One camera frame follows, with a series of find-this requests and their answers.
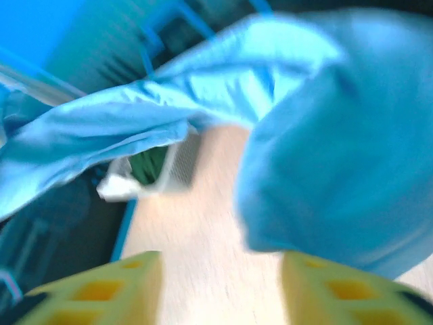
blue edge strip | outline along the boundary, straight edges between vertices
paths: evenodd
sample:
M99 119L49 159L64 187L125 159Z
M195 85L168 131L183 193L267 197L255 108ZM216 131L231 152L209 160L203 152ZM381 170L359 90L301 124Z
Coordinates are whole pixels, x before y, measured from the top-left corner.
M114 244L113 253L111 255L110 262L118 261L122 255L124 242L128 236L129 226L133 220L135 206L137 205L137 200L130 200L127 203L127 208L125 209L122 223L120 224L119 233L117 235L116 244Z

blue tarp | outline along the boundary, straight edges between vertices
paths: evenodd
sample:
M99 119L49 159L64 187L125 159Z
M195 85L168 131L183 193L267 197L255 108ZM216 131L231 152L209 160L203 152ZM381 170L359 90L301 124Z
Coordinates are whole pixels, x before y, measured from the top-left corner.
M0 153L0 215L101 161L252 129L236 207L256 251L390 278L433 247L433 23L378 10L252 16L154 80L58 106Z

blue fabric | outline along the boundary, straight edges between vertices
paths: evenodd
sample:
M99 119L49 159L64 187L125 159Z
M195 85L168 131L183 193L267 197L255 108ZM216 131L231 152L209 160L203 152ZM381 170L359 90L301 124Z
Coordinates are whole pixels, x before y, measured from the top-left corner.
M252 17L158 78L53 108L0 160L4 218L88 166L222 123L252 128L236 207L256 251L393 278L433 245L433 23L349 10Z

green object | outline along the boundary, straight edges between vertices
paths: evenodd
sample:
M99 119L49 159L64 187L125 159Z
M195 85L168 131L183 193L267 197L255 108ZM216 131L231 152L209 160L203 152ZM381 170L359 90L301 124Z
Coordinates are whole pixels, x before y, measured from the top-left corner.
M142 185L155 183L161 174L168 146L155 147L129 157L133 177Z

wooden floor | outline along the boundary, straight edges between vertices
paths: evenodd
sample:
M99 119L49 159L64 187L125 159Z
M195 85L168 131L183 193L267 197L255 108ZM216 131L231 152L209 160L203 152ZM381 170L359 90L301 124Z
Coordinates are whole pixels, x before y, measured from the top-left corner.
M247 136L234 127L208 132L192 191L137 206L123 256L163 252L166 288L159 324L287 324L279 255L247 251L233 211ZM433 259L401 280L433 293Z

